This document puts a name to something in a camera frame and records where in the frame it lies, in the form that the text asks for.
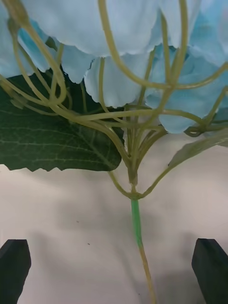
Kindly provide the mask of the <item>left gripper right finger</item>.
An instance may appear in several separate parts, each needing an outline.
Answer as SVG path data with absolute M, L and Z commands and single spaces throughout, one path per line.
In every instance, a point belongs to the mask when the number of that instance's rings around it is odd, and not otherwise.
M 197 239 L 191 266 L 205 302 L 228 304 L 228 256 L 215 239 Z

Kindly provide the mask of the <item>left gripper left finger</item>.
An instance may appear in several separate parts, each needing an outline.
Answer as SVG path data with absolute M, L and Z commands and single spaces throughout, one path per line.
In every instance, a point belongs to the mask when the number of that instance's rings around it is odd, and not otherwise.
M 31 268 L 25 239 L 9 239 L 0 248 L 0 303 L 16 304 Z

